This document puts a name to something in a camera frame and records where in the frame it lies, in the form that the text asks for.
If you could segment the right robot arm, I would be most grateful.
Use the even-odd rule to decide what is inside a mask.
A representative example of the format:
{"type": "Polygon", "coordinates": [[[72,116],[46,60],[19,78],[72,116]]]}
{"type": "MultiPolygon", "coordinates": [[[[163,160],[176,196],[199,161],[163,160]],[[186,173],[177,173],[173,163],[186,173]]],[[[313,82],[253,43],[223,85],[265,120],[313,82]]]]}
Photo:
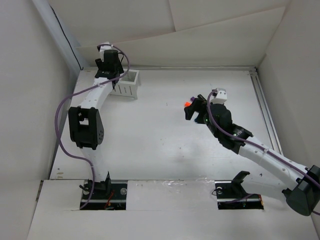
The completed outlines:
{"type": "Polygon", "coordinates": [[[233,123],[232,114],[224,104],[208,103],[202,95],[186,103],[184,113],[187,121],[197,113],[194,121],[206,125],[224,148],[253,161],[275,177],[274,183],[268,183],[261,176],[257,180],[247,181],[250,172],[240,171],[222,185],[223,194],[232,198],[222,203],[223,209],[252,196],[265,195],[286,202],[300,215],[310,216],[314,213],[320,202],[320,168],[317,165],[307,167],[275,152],[250,131],[233,123]]]}

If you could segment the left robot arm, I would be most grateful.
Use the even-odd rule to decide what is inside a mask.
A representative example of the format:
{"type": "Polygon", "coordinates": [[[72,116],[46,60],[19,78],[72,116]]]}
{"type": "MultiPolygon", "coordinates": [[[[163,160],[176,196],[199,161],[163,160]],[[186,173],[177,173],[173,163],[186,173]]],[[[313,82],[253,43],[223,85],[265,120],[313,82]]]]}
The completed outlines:
{"type": "Polygon", "coordinates": [[[117,80],[106,84],[104,82],[119,77],[124,70],[119,51],[100,49],[99,53],[101,58],[95,60],[98,71],[94,76],[94,88],[88,91],[79,106],[69,108],[68,123],[71,141],[93,165],[94,180],[89,180],[81,188],[87,192],[93,191],[93,199],[106,199],[112,189],[107,164],[99,148],[105,137],[100,109],[118,83],[117,80]]]}

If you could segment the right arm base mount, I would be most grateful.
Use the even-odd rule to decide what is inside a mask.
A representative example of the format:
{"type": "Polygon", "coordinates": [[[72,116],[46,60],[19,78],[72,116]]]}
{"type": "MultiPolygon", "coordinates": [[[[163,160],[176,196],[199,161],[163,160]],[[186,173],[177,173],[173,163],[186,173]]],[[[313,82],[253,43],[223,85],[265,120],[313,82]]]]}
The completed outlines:
{"type": "Polygon", "coordinates": [[[242,187],[248,171],[240,171],[232,180],[215,180],[214,190],[219,210],[264,210],[262,197],[259,194],[247,193],[242,187]]]}

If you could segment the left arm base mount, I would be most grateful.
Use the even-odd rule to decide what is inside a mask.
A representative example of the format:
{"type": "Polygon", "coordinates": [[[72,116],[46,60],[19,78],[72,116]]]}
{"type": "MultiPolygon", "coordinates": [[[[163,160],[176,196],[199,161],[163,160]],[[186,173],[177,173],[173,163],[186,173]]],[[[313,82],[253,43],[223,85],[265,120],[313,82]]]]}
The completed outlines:
{"type": "Polygon", "coordinates": [[[111,180],[108,182],[107,189],[99,189],[103,184],[95,183],[93,194],[90,195],[92,181],[85,181],[79,187],[82,189],[80,210],[97,210],[97,211],[124,211],[127,205],[128,182],[120,180],[111,180]]]}

